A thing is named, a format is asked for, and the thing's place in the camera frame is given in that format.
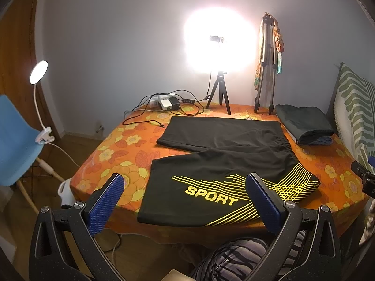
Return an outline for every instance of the bright light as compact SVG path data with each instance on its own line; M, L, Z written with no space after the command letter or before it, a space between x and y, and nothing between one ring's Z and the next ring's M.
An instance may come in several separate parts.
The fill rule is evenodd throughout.
M224 37L224 42L210 41L210 35ZM228 8L194 12L185 24L184 38L188 63L196 71L240 71L255 58L253 27Z
M34 66L33 70L31 71L31 74L30 74L30 83L32 85L34 85L40 79L42 79L42 77L44 76L44 74L47 71L47 67L48 67L48 63L47 63L47 61L44 61L44 60L39 61Z

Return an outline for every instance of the yellow stripe print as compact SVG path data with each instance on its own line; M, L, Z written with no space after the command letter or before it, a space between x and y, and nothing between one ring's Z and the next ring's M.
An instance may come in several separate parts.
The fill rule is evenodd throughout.
M276 191L283 201L299 202L319 187L318 181L310 180L311 175L312 174L299 163L277 184L266 179L262 180L269 189ZM246 193L246 178L239 174L231 174L226 176L226 178L229 181L210 182L204 180L198 181L186 176L172 177L175 181L192 185L198 189L207 189L212 192L223 193L229 197L247 202L247 204L241 208L238 208L205 226L232 224L259 218L259 214L256 211L254 204Z

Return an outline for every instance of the chair leg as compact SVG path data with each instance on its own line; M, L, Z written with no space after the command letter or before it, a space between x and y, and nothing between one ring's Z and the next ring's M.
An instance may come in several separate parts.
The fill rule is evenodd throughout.
M42 160L41 158L37 157L36 158L36 161L39 163L39 166L45 170L48 174L52 175L54 178L57 178L59 181L61 182L64 182L65 180L59 176L55 170L53 170L53 168L48 165L44 160Z
M23 186L21 180L19 179L16 183L17 183L17 186L18 186L19 190L21 191L21 193L23 194L23 196L25 197L25 199L27 200L27 202L29 203L31 208L35 211L36 214L39 214L39 210L37 209L37 207L35 206L35 204L31 200L29 195L27 194L27 191L26 191L25 187Z

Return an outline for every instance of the charger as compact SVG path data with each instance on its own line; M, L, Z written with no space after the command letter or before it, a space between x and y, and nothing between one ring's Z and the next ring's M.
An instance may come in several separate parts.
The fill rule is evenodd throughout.
M165 111L175 111L179 110L181 107L179 100L175 96L172 96L167 99L163 99L161 97L159 98L159 104Z

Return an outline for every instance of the wooden door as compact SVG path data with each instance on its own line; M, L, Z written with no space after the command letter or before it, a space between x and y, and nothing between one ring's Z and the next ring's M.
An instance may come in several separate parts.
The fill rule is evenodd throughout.
M41 130L33 101L30 72L36 64L34 23L37 0L13 0L0 20L0 94L5 94L27 121ZM49 114L40 82L36 98L42 121L58 134Z

